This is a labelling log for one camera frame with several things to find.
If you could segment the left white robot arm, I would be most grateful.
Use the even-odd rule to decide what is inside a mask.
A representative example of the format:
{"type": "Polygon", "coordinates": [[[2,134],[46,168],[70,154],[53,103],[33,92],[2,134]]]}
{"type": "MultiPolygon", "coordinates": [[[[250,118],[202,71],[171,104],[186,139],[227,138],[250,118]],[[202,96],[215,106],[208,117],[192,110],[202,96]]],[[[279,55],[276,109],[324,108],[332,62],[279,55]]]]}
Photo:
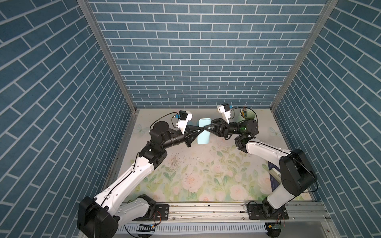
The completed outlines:
{"type": "Polygon", "coordinates": [[[115,182],[79,204],[77,227],[88,238],[111,238],[120,226],[135,219],[152,220],[156,202],[143,194],[124,204],[136,186],[150,175],[167,157],[166,149],[191,143],[204,131],[203,127],[187,125],[184,131],[169,128],[167,122],[157,122],[150,130],[150,141],[137,154],[135,162],[115,182]]]}

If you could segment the light blue paper front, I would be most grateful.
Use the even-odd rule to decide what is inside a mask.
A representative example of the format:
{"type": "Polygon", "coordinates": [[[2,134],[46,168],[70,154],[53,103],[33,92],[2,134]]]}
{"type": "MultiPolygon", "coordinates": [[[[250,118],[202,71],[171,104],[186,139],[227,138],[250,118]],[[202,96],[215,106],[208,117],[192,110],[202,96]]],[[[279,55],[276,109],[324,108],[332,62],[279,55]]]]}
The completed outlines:
{"type": "MultiPolygon", "coordinates": [[[[211,118],[202,118],[198,122],[199,127],[204,127],[211,124],[211,118]]],[[[207,130],[204,130],[198,137],[197,137],[197,143],[199,145],[205,145],[208,144],[210,140],[210,132],[207,130]]]]}

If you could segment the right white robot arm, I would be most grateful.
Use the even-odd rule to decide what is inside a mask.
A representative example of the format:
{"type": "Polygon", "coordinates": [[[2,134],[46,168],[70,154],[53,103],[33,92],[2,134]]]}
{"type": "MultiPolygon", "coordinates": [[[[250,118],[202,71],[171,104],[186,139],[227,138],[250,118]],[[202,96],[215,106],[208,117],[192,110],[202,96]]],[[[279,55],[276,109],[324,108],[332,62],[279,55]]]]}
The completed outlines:
{"type": "Polygon", "coordinates": [[[280,216],[286,203],[317,183],[317,176],[302,150],[290,151],[261,141],[254,141],[255,136],[259,134],[258,122],[254,119],[246,119],[237,123],[215,119],[204,128],[225,139],[236,135],[235,145],[238,150],[258,156],[278,168],[281,182],[262,201],[262,214],[268,219],[275,215],[280,216]]]}

